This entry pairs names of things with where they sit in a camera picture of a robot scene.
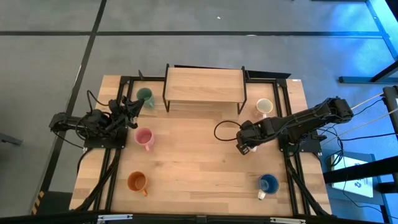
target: gray floor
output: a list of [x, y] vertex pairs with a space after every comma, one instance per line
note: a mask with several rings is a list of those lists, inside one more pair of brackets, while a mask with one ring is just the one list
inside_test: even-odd
[[[97, 1], [0, 2], [0, 30], [91, 30]], [[374, 0], [377, 10], [385, 3]], [[386, 30], [395, 30], [391, 12], [382, 13]], [[309, 0], [108, 1], [100, 30], [272, 30], [377, 31], [364, 3]], [[391, 31], [392, 42], [396, 35]], [[47, 126], [65, 109], [87, 37], [0, 37], [0, 132], [24, 139], [22, 147], [0, 144], [3, 203], [0, 216], [30, 212], [44, 172], [53, 136]], [[98, 93], [102, 76], [162, 76], [166, 63], [287, 72], [303, 80], [308, 106], [326, 97], [346, 98], [350, 105], [382, 91], [384, 85], [344, 85], [342, 75], [372, 76], [393, 62], [380, 38], [352, 37], [97, 37], [83, 79], [74, 115], [88, 110], [85, 94]], [[386, 113], [382, 103], [337, 126], [339, 133]], [[388, 118], [347, 134], [346, 138], [392, 132]], [[82, 144], [73, 134], [67, 139]], [[329, 143], [325, 146], [337, 149]], [[393, 136], [347, 142], [347, 151], [373, 153], [376, 159], [396, 156]], [[81, 150], [64, 144], [51, 190], [71, 192]], [[393, 215], [398, 200], [389, 195]], [[339, 217], [381, 221], [377, 211], [356, 209], [333, 200]]]

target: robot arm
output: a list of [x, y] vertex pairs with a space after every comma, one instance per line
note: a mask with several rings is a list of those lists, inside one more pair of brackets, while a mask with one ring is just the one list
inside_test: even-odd
[[66, 113], [55, 114], [50, 123], [50, 130], [57, 133], [74, 129], [84, 139], [115, 138], [120, 127], [137, 128], [133, 118], [138, 117], [144, 100], [132, 102], [124, 96], [122, 103], [123, 105], [119, 105], [116, 100], [110, 100], [111, 113], [93, 110], [82, 118], [68, 116]]
[[328, 123], [346, 123], [353, 117], [346, 100], [328, 98], [313, 108], [283, 118], [265, 118], [256, 123], [245, 121], [236, 133], [236, 147], [242, 155], [262, 143], [271, 141], [280, 135], [287, 136], [288, 142], [298, 143], [302, 135]]

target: blue mug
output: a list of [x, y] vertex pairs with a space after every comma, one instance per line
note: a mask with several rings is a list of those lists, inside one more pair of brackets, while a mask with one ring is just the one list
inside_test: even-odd
[[276, 179], [276, 177], [274, 177], [271, 174], [265, 174], [262, 175], [259, 179], [259, 194], [258, 194], [258, 198], [259, 200], [264, 199], [264, 197], [266, 196], [266, 194], [274, 194], [278, 191], [279, 189], [279, 182]]

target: pink mug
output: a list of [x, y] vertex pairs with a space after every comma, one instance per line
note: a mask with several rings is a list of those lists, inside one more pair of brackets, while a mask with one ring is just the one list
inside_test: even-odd
[[134, 135], [134, 139], [147, 151], [150, 151], [150, 148], [155, 144], [154, 133], [149, 128], [139, 128]]

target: mug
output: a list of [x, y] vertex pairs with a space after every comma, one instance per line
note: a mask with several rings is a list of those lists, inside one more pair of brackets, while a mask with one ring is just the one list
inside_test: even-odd
[[154, 133], [149, 128], [139, 128], [134, 135], [134, 139], [147, 151], [150, 151], [150, 148], [155, 144]]
[[135, 192], [141, 192], [145, 197], [148, 196], [146, 189], [147, 184], [147, 177], [139, 171], [132, 172], [127, 179], [127, 186], [129, 189]]
[[155, 98], [152, 94], [152, 91], [148, 88], [141, 88], [137, 92], [137, 100], [144, 99], [144, 107], [145, 108], [154, 108], [155, 107]]
[[264, 119], [267, 118], [267, 113], [270, 113], [272, 111], [274, 105], [272, 104], [271, 100], [262, 98], [257, 101], [256, 108], [258, 112], [262, 114], [262, 118]]
[[279, 189], [279, 183], [276, 177], [271, 174], [262, 175], [259, 179], [259, 200], [264, 199], [266, 194], [274, 194]]

